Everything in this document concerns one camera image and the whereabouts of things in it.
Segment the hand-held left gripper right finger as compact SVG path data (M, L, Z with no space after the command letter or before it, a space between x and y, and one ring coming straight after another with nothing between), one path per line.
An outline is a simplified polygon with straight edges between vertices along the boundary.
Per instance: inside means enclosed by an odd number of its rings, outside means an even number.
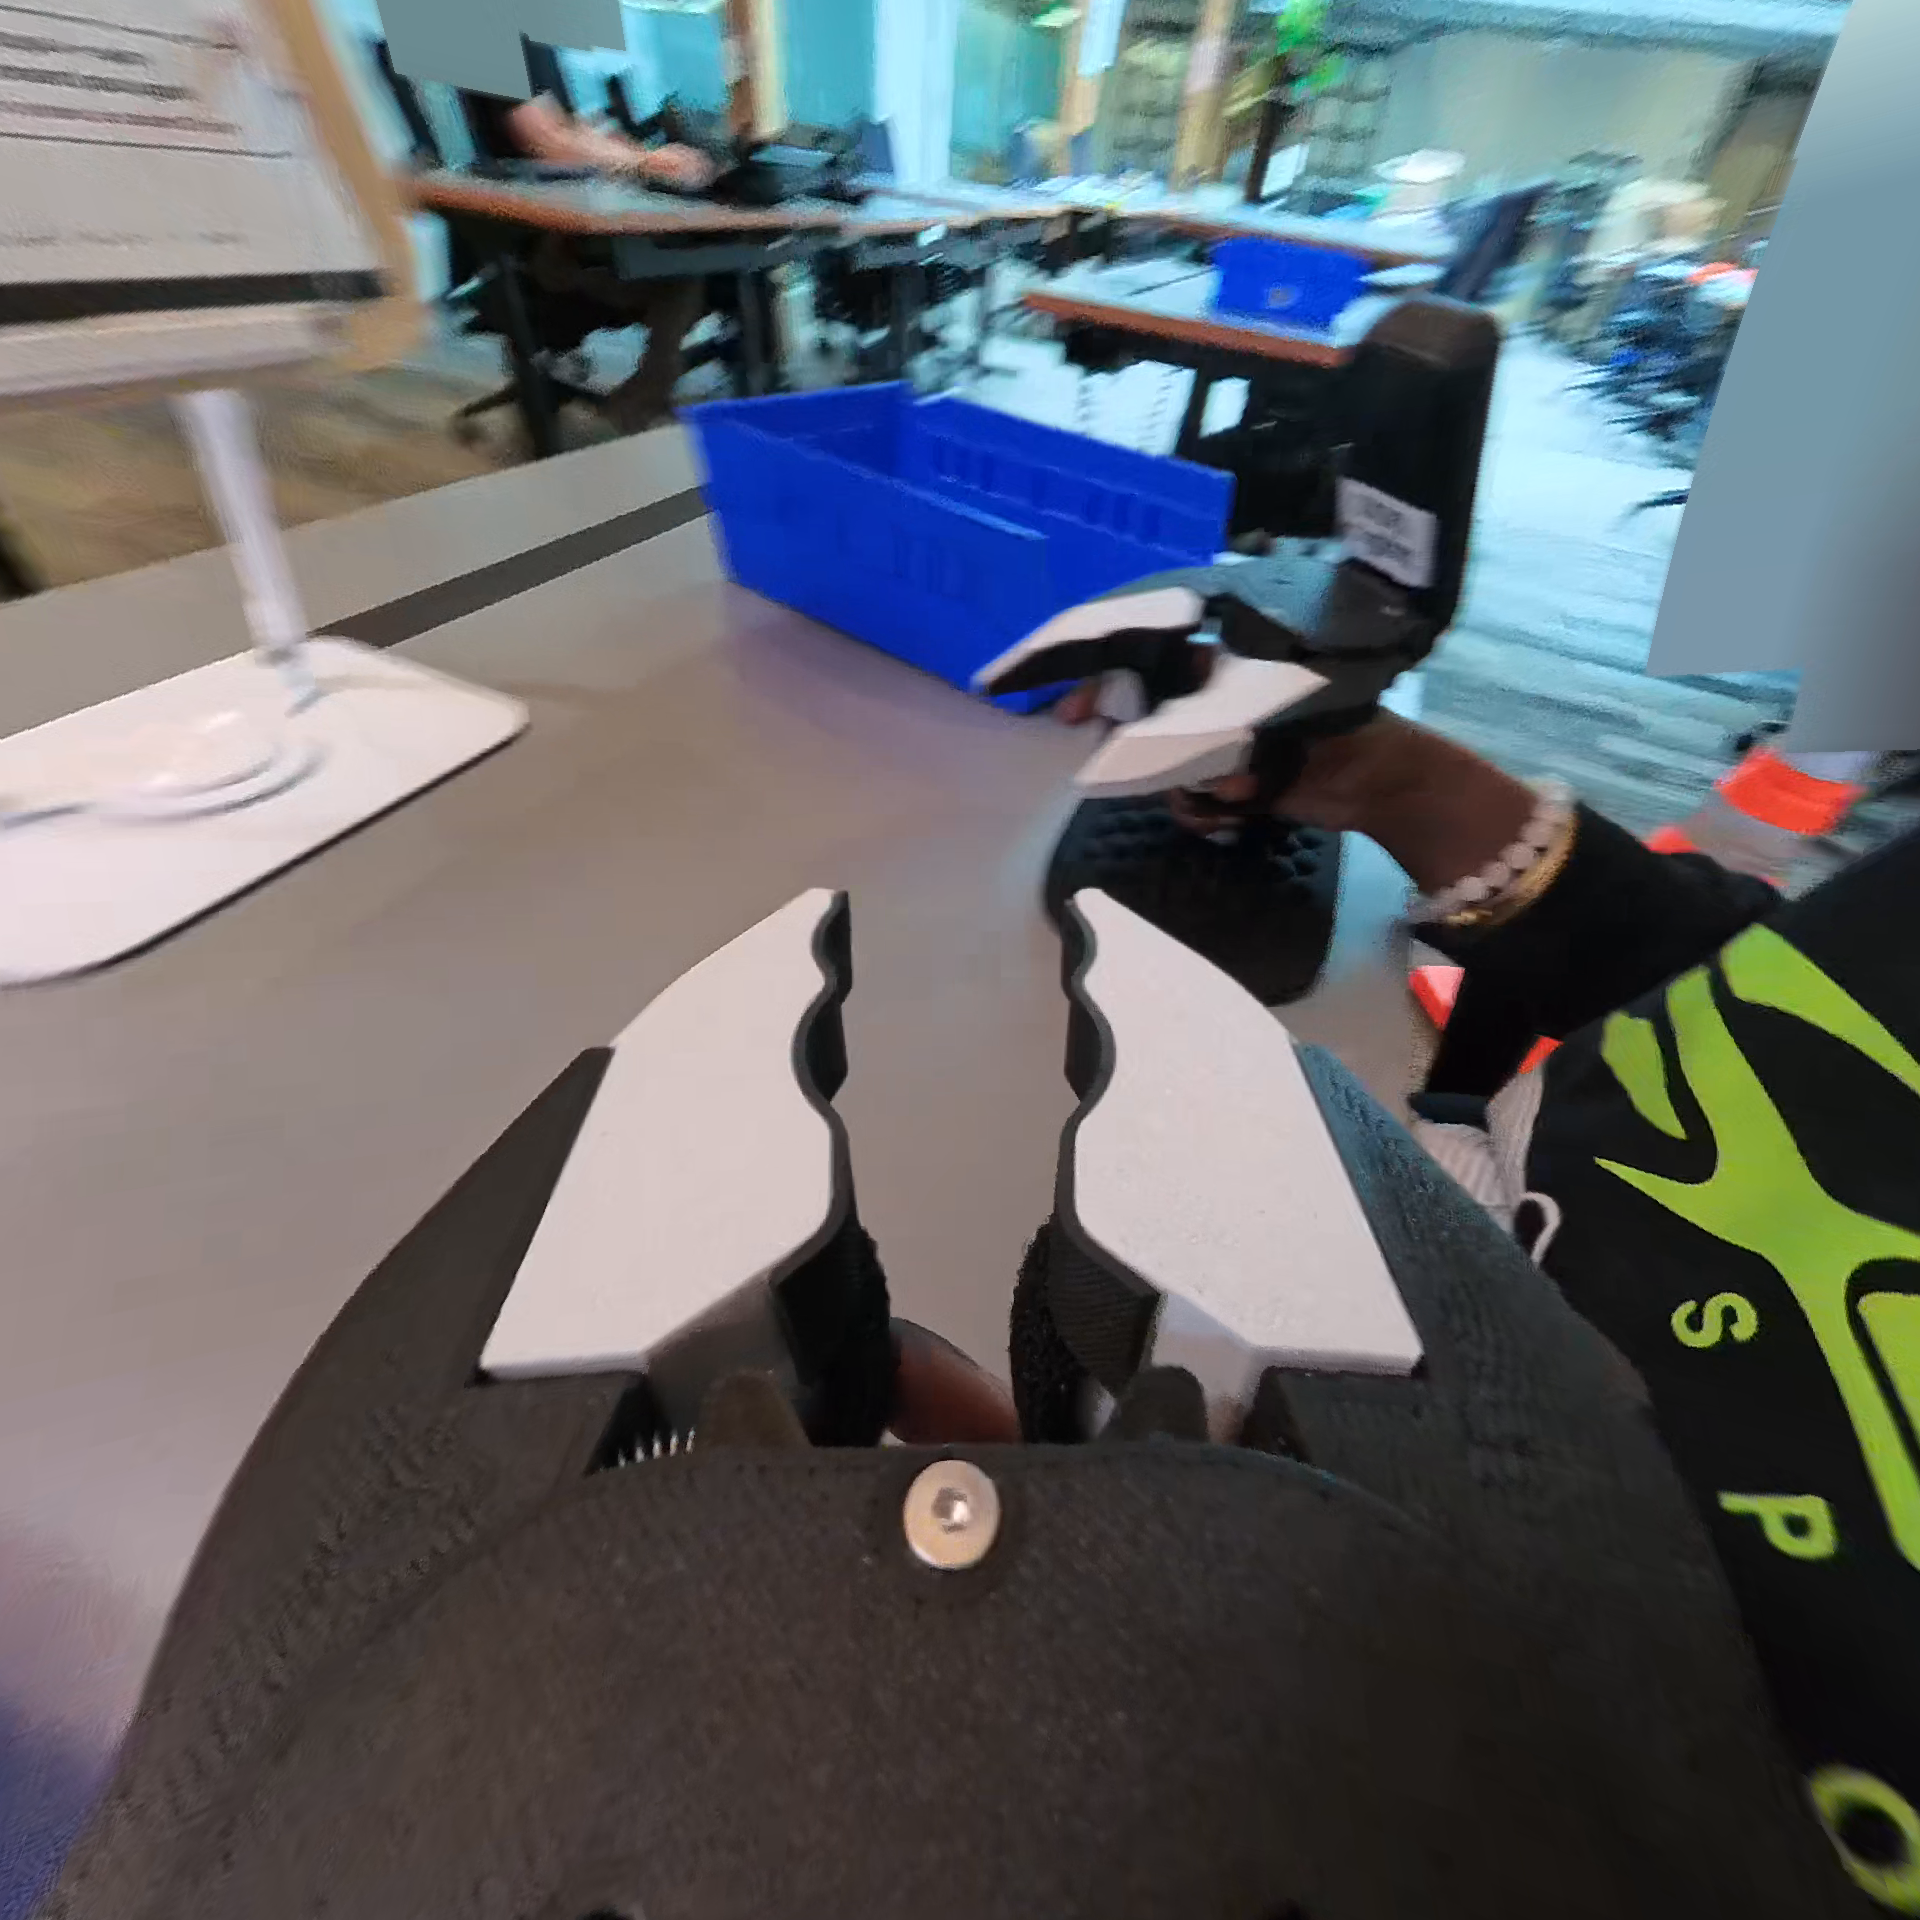
M1014 1283L1027 1435L1098 1435L1149 1373L1243 1435L1271 1376L1406 1384L1427 1346L1282 1020L1098 890L1062 911L1050 1210Z

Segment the wooden office desk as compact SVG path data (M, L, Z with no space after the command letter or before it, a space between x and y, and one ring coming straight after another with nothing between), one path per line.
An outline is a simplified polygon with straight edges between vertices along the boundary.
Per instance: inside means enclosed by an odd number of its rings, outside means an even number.
M790 198L774 205L734 205L673 196L607 176L476 173L417 166L396 176L405 211L438 218L483 264L495 291L503 346L513 368L513 405L522 436L537 459L564 450L559 384L537 340L522 261L535 234L595 242L607 270L623 280L721 278L737 287L738 381L759 398L778 387L778 358L763 324L757 284L779 268L820 251L851 247L883 229L913 234L879 211L879 196Z
M1364 294L1330 327L1299 328L1214 307L1214 274L1122 287L1115 271L1059 276L1021 291L1017 307L1039 323L1069 368L1115 378L1130 368L1185 370L1199 381L1253 380L1289 368L1339 370L1401 294Z

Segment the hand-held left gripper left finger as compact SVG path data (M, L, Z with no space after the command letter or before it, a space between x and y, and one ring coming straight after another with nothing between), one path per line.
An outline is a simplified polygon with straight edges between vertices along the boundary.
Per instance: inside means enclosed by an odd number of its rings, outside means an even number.
M806 890L668 983L611 1042L483 1378L636 1376L690 1430L770 1371L812 1430L875 1430L885 1278L858 1218L844 1007L851 900Z

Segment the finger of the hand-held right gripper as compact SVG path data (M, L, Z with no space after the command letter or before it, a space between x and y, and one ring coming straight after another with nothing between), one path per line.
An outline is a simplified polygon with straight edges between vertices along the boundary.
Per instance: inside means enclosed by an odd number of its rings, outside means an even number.
M1241 775L1257 732L1330 688L1307 663L1203 653L1198 691L1147 703L1145 682L1110 671L1098 682L1094 716L1109 732L1074 770L1093 799L1134 799Z
M1145 718L1199 691L1206 630L1210 598L1186 586L1100 597L981 666L973 695L1007 714L1047 714L1085 693L1094 714Z

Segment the person's right forearm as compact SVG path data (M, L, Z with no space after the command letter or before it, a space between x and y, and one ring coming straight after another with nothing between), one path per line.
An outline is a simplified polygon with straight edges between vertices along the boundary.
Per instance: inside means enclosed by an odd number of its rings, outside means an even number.
M1539 1042L1622 1010L1780 906L1765 878L1646 847L1575 807L1566 843L1505 895L1415 918L1420 939L1461 968L1415 1108L1491 1099Z

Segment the large blue plastic bin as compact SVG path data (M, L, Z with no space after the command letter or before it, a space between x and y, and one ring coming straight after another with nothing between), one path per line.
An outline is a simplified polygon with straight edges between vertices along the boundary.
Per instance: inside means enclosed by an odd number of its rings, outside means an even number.
M901 381L682 426L734 586L961 691L1050 616L1229 540L1226 471Z

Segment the black mesh cushion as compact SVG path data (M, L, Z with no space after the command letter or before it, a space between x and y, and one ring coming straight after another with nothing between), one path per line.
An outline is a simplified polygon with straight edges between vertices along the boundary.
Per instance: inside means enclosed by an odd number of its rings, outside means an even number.
M1341 842L1299 823L1190 831L1164 799L1083 799L1042 879L1042 910L1065 926L1073 895L1098 890L1281 1007L1323 973L1338 918Z

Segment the person's black printed shirt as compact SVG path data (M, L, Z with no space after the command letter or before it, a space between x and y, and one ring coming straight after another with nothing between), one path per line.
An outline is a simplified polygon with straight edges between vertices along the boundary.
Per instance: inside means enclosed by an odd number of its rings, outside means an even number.
M1494 1190L1639 1371L1883 1916L1916 1916L1916 1052L1916 878L1862 862L1484 1108Z

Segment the sign on white stand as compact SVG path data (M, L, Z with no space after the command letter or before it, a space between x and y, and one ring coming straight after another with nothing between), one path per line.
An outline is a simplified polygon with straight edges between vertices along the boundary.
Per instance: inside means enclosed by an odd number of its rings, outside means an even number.
M3 5L7 416L162 399L241 653L4 736L4 987L108 968L515 742L515 696L316 635L251 394L385 368L423 309L311 5Z

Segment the person's right hand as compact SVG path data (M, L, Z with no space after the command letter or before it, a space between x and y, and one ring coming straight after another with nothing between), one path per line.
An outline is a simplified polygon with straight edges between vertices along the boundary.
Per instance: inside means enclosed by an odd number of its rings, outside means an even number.
M1522 874L1540 845L1533 791L1487 758L1380 710L1316 739L1278 816L1380 845L1412 886L1438 898L1467 878Z

